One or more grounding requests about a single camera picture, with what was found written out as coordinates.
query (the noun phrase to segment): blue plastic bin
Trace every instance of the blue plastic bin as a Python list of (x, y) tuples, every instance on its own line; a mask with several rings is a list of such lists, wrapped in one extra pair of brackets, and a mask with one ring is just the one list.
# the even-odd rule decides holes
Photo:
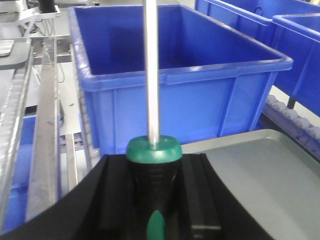
[(272, 46), (293, 58), (290, 71), (274, 83), (320, 116), (320, 14), (275, 16)]
[[(161, 133), (185, 144), (253, 130), (292, 59), (191, 8), (158, 11)], [(147, 134), (143, 8), (73, 7), (69, 23), (93, 145), (124, 153)]]
[(23, 118), (20, 146), (14, 166), (3, 233), (7, 233), (25, 222), (35, 122), (35, 115)]
[(195, 9), (270, 45), (275, 15), (320, 13), (320, 6), (301, 0), (196, 0)]

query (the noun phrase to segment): bin handle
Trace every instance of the bin handle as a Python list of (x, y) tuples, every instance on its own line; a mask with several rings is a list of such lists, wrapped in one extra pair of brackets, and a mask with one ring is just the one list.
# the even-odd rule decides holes
[(253, 11), (253, 13), (255, 13), (255, 14), (259, 15), (259, 16), (263, 16), (263, 15), (264, 15), (264, 10), (263, 10), (262, 7), (257, 6), (257, 7), (255, 8), (255, 10)]

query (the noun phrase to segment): green grip accent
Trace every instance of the green grip accent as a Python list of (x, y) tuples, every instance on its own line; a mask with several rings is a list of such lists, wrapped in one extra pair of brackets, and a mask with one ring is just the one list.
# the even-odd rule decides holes
[(162, 214), (156, 210), (151, 215), (146, 228), (147, 240), (166, 240), (166, 223)]
[(126, 157), (134, 163), (164, 164), (179, 160), (182, 149), (179, 140), (172, 136), (161, 135), (156, 147), (151, 145), (147, 136), (139, 136), (129, 142)]

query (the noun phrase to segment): stainless steel tray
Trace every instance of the stainless steel tray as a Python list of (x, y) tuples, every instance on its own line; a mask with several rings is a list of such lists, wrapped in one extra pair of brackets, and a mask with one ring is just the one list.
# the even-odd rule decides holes
[(30, 38), (15, 39), (10, 55), (0, 57), (0, 70), (23, 68), (30, 57), (30, 48)]
[(320, 164), (284, 134), (264, 129), (190, 143), (274, 238), (319, 240)]
[(14, 43), (14, 40), (0, 40), (0, 57), (10, 55)]

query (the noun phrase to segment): green handle cap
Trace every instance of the green handle cap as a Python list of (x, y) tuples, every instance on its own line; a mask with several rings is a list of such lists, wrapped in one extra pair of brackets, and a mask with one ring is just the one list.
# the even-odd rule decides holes
[(182, 149), (178, 139), (161, 135), (155, 147), (148, 141), (147, 136), (132, 139), (126, 148), (126, 157), (134, 163), (165, 164), (179, 160)]

